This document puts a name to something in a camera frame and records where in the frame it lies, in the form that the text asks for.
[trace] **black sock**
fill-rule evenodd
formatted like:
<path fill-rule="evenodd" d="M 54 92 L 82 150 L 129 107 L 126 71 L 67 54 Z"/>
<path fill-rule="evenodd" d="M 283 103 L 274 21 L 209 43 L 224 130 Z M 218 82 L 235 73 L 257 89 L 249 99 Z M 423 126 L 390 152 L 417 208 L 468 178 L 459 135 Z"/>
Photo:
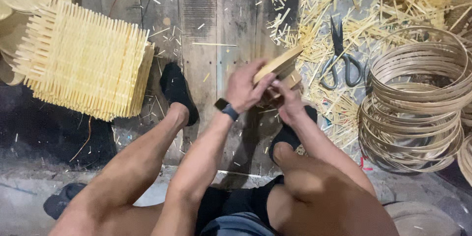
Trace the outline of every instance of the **black sock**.
<path fill-rule="evenodd" d="M 159 83 L 169 105 L 178 102 L 187 107 L 189 112 L 187 126 L 195 124 L 199 117 L 198 110 L 190 100 L 186 80 L 180 67 L 176 63 L 166 64 Z"/>
<path fill-rule="evenodd" d="M 307 105 L 305 106 L 305 111 L 308 114 L 308 116 L 316 123 L 318 120 L 318 113 L 316 112 L 316 109 Z M 280 132 L 274 137 L 274 140 L 272 140 L 272 144 L 270 145 L 270 148 L 268 149 L 268 156 L 270 157 L 272 161 L 274 161 L 274 146 L 275 144 L 279 142 L 288 143 L 289 145 L 292 146 L 294 151 L 301 144 L 300 139 L 298 139 L 298 136 L 296 135 L 292 127 L 288 126 L 284 122 L 282 122 L 282 129 L 280 129 Z"/>

